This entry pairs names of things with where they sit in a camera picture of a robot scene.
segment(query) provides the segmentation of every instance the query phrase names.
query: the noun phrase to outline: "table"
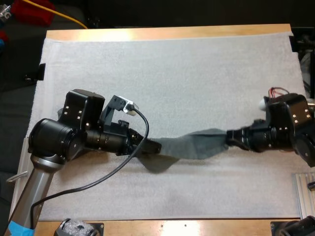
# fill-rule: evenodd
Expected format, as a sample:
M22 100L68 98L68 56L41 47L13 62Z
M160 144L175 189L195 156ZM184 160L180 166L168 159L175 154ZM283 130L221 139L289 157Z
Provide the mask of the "table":
M67 41L133 41L254 35L291 31L289 24L137 29L50 30L46 38ZM202 219L98 221L106 236L270 236L271 221L293 219ZM39 222L36 236L53 235L60 222Z

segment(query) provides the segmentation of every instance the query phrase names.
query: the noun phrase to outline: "gray cloth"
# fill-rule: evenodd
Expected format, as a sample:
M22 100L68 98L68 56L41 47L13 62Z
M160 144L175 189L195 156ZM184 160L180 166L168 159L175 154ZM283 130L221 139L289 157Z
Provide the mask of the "gray cloth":
M143 154L138 159L149 170L160 173L180 159L202 160L228 149L226 131L207 129L178 138L153 139L162 144L159 154Z
M265 118L258 104L272 86L304 94L288 33L134 42L45 40L30 129L58 117L65 95L85 89L109 101L134 101L149 138L238 129ZM144 133L139 116L124 119ZM49 194L95 181L125 157L90 152L55 174ZM298 217L293 173L312 171L295 153L230 148L203 160L181 159L160 174L134 158L92 189L44 204L41 220Z

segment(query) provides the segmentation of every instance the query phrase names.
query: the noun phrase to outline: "black cable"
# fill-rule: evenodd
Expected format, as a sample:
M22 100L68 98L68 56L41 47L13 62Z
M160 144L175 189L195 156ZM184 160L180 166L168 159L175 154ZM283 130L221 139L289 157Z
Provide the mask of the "black cable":
M82 187L78 187L78 188L72 188L72 189L68 189L68 190L65 190L65 191L62 191L62 192L59 192L59 193L55 193L53 195L50 195L48 197L45 197L37 202L35 202L32 206L31 206L31 229L34 229L34 208L35 206L47 201L47 200L50 200L50 199L53 199L53 198L56 198L56 197L59 197L61 195L65 195L65 194L69 194L69 193L76 193L76 192L80 192L80 191L83 191L83 190L86 190L88 188L92 188L94 187L95 185L98 185L99 183L102 183L103 181L107 180L108 178L110 178L111 176L113 176L115 173L117 173L121 168L123 168L132 158L135 157L135 155L137 154L137 152L141 149L141 147L143 146L144 142L146 141L148 135L149 135L149 123L147 121L147 119L145 118L145 116L140 112L138 111L136 108L133 107L133 110L135 112L137 112L140 117L144 120L145 124L146 124L146 132L145 132L145 135L143 137L143 139L141 140L141 142L139 143L139 145L136 147L136 149L132 152L132 154L130 154L130 156L125 160L123 161L117 168L115 168L112 172L108 173L107 175L105 175L104 177L90 183L90 184L87 184L87 185L84 185Z

